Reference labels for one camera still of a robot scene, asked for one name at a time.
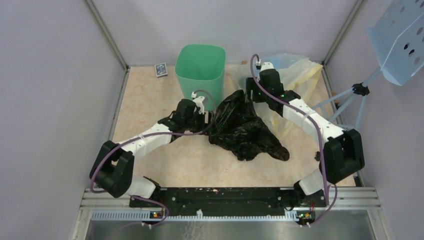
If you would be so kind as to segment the black trash bag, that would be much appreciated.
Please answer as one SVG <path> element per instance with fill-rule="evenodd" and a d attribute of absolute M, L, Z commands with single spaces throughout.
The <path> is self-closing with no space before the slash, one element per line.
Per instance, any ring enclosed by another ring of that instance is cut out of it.
<path fill-rule="evenodd" d="M 243 90 L 236 90 L 217 107 L 208 141 L 235 155 L 238 161 L 252 161 L 266 153 L 280 161 L 290 159 L 289 151 L 256 114 Z"/>

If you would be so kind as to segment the translucent white trash bag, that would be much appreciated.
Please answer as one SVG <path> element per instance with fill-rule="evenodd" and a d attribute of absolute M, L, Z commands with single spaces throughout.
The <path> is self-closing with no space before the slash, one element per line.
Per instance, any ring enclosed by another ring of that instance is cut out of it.
<path fill-rule="evenodd" d="M 310 100 L 319 81 L 322 65 L 310 61 L 306 56 L 288 53 L 263 57 L 262 61 L 273 64 L 279 72 L 280 82 L 285 90 L 294 91 L 305 102 Z M 229 70 L 229 76 L 237 90 L 246 90 L 246 78 L 252 76 L 250 66 L 248 64 L 233 66 Z M 254 103 L 253 106 L 256 114 L 279 140 L 285 138 L 293 128 L 294 124 L 291 121 L 269 109 L 267 103 Z"/>

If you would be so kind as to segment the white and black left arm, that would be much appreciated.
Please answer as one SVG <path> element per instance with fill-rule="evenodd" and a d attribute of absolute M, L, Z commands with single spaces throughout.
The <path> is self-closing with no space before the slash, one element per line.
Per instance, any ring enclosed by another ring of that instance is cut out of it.
<path fill-rule="evenodd" d="M 138 196 L 149 207 L 160 202 L 159 184 L 148 177 L 134 175 L 135 161 L 182 136 L 206 134 L 213 114 L 205 110 L 204 96 L 182 99 L 176 110 L 151 128 L 130 139 L 106 141 L 89 173 L 90 189 L 114 198 Z"/>

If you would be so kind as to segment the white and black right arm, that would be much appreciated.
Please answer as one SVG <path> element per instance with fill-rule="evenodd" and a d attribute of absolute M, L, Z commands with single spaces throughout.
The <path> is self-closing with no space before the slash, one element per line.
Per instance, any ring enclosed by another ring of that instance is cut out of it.
<path fill-rule="evenodd" d="M 314 193 L 325 191 L 365 166 L 362 138 L 355 129 L 345 130 L 310 108 L 299 94 L 285 90 L 275 69 L 262 70 L 259 79 L 245 79 L 246 98 L 266 103 L 268 108 L 294 123 L 318 143 L 320 161 L 316 170 L 295 183 L 293 200 L 307 206 Z"/>

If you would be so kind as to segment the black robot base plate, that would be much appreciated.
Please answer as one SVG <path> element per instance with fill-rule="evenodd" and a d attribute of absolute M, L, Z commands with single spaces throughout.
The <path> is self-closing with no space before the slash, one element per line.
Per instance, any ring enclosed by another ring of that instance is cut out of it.
<path fill-rule="evenodd" d="M 324 192 L 303 195 L 292 187 L 168 187 L 151 199 L 165 205 L 170 216 L 264 217 L 294 208 L 326 207 Z"/>

